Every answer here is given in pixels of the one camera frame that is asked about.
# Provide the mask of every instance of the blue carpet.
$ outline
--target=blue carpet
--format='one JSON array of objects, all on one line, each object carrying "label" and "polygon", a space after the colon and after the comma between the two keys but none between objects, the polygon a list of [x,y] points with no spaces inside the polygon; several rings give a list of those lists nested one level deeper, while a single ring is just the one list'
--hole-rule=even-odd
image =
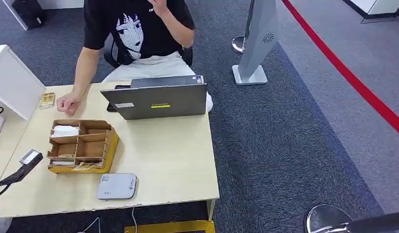
[{"label": "blue carpet", "polygon": [[[381,207],[279,44],[262,64],[268,84],[234,84],[231,66],[240,56],[232,51],[230,40],[243,33],[238,22],[246,21],[248,1],[187,2],[197,25],[193,70],[207,77],[215,103],[210,122],[221,194],[214,216],[217,231],[302,233],[307,211],[320,203],[339,206],[353,218],[381,215]],[[44,28],[4,32],[0,38],[21,35],[10,39],[11,47],[46,85],[72,83],[81,47],[81,10],[50,14],[54,16]],[[96,81],[110,70],[103,64]],[[9,232],[29,226],[31,232],[71,233],[96,216],[104,232],[119,233],[133,225],[130,209],[108,210],[16,218]],[[136,217],[140,224],[205,219],[206,207],[203,202],[144,207],[136,210]]]}]

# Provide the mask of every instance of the black t-shirt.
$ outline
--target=black t-shirt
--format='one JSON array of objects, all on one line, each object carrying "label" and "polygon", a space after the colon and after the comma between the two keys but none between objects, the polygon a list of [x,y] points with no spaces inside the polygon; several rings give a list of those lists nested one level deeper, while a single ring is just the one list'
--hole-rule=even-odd
[{"label": "black t-shirt", "polygon": [[[180,23],[195,28],[184,0],[168,0],[167,6]],[[132,60],[181,49],[147,0],[85,0],[84,17],[84,47],[89,49],[103,48],[109,33]]]}]

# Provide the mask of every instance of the wooden desk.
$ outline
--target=wooden desk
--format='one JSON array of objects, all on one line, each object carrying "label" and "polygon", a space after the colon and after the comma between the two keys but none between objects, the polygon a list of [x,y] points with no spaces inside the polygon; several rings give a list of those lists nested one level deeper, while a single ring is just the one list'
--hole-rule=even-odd
[{"label": "wooden desk", "polygon": [[28,125],[28,121],[12,111],[4,113],[7,118],[0,133],[0,179]]},{"label": "wooden desk", "polygon": [[[54,174],[44,160],[22,181],[0,197],[3,217],[34,216],[76,211],[128,208],[207,200],[212,217],[219,198],[214,153],[208,116],[182,116],[125,121],[117,113],[106,111],[107,100],[101,89],[122,83],[93,84],[87,102],[72,118],[103,119],[117,131],[120,142],[111,173],[133,172],[137,189],[130,200],[103,201],[96,198],[100,175]],[[72,86],[48,87],[57,97]],[[64,113],[37,110],[5,169],[2,178],[20,167],[19,159],[29,149],[44,155],[50,148],[49,134],[54,119]]]}]

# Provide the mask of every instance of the man's arm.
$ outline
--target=man's arm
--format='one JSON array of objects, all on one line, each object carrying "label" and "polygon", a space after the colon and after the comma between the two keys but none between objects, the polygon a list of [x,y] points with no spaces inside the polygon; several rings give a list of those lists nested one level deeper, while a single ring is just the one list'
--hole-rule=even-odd
[{"label": "man's arm", "polygon": [[75,82],[71,93],[68,93],[57,100],[57,109],[68,115],[73,115],[80,106],[83,95],[89,83],[94,77],[99,59],[99,51],[88,48],[81,50],[75,71]]},{"label": "man's arm", "polygon": [[174,15],[167,9],[159,17],[164,22],[174,40],[185,48],[189,48],[194,43],[194,30],[191,30],[180,23]]},{"label": "man's arm", "polygon": [[92,50],[83,47],[77,61],[77,68],[75,70],[75,82],[72,93],[82,98],[92,78],[97,72],[99,50]]},{"label": "man's arm", "polygon": [[148,0],[154,7],[155,13],[162,19],[175,41],[185,48],[194,42],[194,30],[180,23],[166,5],[166,0]]}]

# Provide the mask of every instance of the floor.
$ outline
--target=floor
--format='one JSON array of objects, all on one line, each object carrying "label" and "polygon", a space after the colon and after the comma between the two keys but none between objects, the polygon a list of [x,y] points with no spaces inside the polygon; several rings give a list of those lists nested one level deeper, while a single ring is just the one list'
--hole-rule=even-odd
[{"label": "floor", "polygon": [[[399,116],[399,21],[361,24],[362,17],[340,0],[291,2],[345,65]],[[277,3],[281,46],[378,203],[386,213],[399,211],[399,134],[328,62],[282,2]]]},{"label": "floor", "polygon": [[[210,124],[221,195],[214,216],[217,232],[302,233],[305,214],[319,203],[337,205],[355,219],[399,210],[399,135],[337,73],[280,1],[282,36],[262,64],[269,82],[242,87],[234,84],[230,71],[240,59],[230,42],[243,34],[249,1],[186,2],[197,25],[192,69],[207,77],[215,103]],[[292,3],[399,114],[399,22],[363,28],[342,1]],[[49,14],[43,28],[25,32],[0,2],[0,21],[5,23],[0,25],[0,44],[9,44],[45,85],[72,84],[82,45],[82,10]],[[381,32],[390,41],[380,38]],[[100,60],[94,82],[111,70]],[[383,82],[378,74],[384,75]],[[9,232],[23,227],[77,232],[100,216],[104,232],[119,233],[132,225],[130,213],[16,218]],[[135,213],[140,224],[205,219],[206,206],[196,202],[137,208]]]}]

